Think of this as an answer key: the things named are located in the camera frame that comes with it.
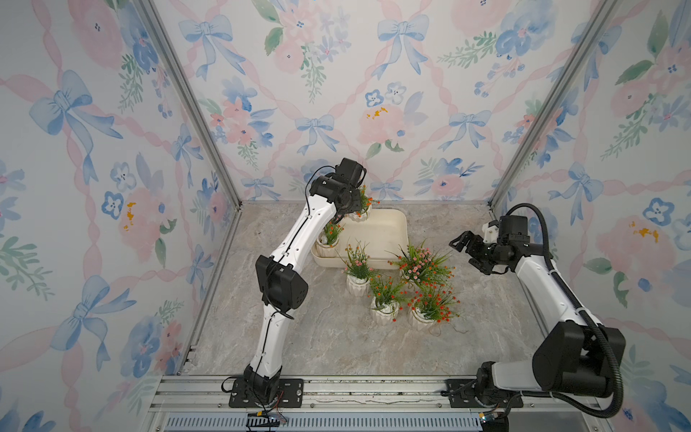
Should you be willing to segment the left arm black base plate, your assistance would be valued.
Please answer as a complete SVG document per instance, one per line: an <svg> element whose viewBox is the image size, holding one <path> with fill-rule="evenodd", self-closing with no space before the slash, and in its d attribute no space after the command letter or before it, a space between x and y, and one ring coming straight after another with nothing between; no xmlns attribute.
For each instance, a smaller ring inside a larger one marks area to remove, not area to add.
<svg viewBox="0 0 691 432"><path fill-rule="evenodd" d="M303 387L302 379L268 379L257 376L235 380L232 387L224 384L222 390L229 395L230 408L270 410L276 407L300 408Z"/></svg>

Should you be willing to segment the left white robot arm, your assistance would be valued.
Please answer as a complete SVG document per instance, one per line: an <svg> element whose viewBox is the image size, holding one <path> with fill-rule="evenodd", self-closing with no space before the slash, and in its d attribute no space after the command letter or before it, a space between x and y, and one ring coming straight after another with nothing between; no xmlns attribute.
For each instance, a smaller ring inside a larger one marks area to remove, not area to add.
<svg viewBox="0 0 691 432"><path fill-rule="evenodd" d="M243 378L262 403L275 399L283 369L283 347L291 311L305 301L309 284L302 268L311 247L328 223L362 209L361 178L329 173L311 182L306 203L295 224L269 256L256 262L257 282L263 304L263 321L257 350Z"/></svg>

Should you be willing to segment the pink gypsophila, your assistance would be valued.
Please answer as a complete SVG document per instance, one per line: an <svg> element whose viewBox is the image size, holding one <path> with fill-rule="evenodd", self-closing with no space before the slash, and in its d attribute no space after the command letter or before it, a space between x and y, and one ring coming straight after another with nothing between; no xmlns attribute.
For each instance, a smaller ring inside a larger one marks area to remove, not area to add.
<svg viewBox="0 0 691 432"><path fill-rule="evenodd" d="M334 258L338 256L339 236L343 227L339 223L329 222L316 242L316 255L320 258Z"/></svg>

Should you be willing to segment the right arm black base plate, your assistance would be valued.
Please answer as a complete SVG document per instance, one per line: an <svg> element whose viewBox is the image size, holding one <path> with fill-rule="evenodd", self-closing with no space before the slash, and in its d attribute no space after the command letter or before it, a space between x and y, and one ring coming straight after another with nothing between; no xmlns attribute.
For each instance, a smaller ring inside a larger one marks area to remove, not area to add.
<svg viewBox="0 0 691 432"><path fill-rule="evenodd" d="M449 400L452 408L494 409L506 408L511 402L511 408L523 408L524 402L517 392L500 390L492 384L480 382L477 378L446 380L446 389L442 396Z"/></svg>

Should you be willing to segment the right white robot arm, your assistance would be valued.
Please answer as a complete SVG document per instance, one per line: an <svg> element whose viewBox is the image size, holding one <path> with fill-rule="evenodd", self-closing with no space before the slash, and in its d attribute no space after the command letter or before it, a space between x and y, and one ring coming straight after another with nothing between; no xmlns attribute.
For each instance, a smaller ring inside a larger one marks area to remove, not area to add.
<svg viewBox="0 0 691 432"><path fill-rule="evenodd" d="M470 264L484 275L494 274L495 266L514 273L549 329L527 360L483 363L477 372L477 398L491 391L623 397L624 335L590 313L561 277L548 249L521 234L482 237L469 230L449 245L468 254Z"/></svg>

